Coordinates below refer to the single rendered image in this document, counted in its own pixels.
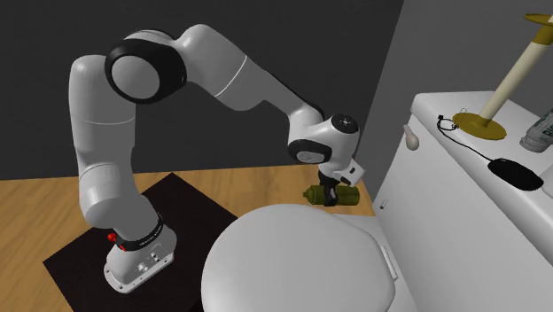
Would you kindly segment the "white tube with green print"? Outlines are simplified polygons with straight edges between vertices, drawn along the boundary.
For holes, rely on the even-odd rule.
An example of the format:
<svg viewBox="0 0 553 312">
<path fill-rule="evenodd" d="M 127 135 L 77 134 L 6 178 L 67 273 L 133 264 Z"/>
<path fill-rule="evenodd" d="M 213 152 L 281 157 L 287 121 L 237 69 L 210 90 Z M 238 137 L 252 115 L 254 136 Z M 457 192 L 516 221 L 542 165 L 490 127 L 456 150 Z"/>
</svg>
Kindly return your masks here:
<svg viewBox="0 0 553 312">
<path fill-rule="evenodd" d="M 553 144 L 553 108 L 528 129 L 519 144 L 537 153 L 546 151 Z"/>
</svg>

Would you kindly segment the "white toilet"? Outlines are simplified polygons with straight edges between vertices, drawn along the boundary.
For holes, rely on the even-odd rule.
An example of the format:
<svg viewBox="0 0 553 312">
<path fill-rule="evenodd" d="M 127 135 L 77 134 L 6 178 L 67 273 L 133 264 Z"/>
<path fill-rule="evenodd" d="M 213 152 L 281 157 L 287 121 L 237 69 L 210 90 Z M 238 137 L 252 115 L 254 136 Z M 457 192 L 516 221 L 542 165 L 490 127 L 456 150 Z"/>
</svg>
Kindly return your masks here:
<svg viewBox="0 0 553 312">
<path fill-rule="evenodd" d="M 537 116 L 513 102 L 487 141 L 452 129 L 487 91 L 424 93 L 373 206 L 355 225 L 316 207 L 279 204 L 233 222 L 206 258 L 204 312 L 553 312 L 553 198 L 488 169 L 497 158 L 548 172 L 553 148 L 519 140 Z"/>
</svg>

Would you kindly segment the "gold stand with cream pole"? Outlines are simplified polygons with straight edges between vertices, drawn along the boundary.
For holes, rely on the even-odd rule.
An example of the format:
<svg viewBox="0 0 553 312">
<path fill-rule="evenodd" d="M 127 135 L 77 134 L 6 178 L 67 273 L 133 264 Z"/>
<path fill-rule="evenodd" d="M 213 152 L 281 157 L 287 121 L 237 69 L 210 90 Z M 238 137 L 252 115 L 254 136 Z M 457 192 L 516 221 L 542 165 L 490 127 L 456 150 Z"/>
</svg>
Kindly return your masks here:
<svg viewBox="0 0 553 312">
<path fill-rule="evenodd" d="M 505 127 L 493 118 L 553 43 L 553 14 L 528 13 L 525 19 L 540 24 L 540 29 L 481 111 L 454 115 L 457 129 L 486 140 L 502 140 L 507 136 Z"/>
</svg>

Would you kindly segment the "dark robot stand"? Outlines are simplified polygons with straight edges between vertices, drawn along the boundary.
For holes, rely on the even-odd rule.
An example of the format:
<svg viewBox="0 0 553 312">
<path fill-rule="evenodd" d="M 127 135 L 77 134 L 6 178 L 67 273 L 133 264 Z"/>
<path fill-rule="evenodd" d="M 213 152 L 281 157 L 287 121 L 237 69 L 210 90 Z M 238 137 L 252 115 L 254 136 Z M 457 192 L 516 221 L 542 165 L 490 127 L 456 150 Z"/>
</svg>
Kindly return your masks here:
<svg viewBox="0 0 553 312">
<path fill-rule="evenodd" d="M 100 272 L 113 231 L 87 230 L 43 262 L 73 312 L 204 312 L 204 263 L 236 216 L 174 173 L 143 194 L 177 236 L 174 260 L 132 292 L 116 292 Z"/>
</svg>

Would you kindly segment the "olive green spray can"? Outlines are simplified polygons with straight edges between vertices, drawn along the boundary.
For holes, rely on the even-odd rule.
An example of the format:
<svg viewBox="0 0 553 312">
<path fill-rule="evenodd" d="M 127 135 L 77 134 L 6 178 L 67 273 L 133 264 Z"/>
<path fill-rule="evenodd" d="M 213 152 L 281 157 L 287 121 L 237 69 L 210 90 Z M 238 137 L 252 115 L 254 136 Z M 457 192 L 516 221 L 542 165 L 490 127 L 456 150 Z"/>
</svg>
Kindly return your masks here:
<svg viewBox="0 0 553 312">
<path fill-rule="evenodd" d="M 360 201 L 357 187 L 337 185 L 333 191 L 323 185 L 311 185 L 303 192 L 309 204 L 315 206 L 356 206 Z"/>
</svg>

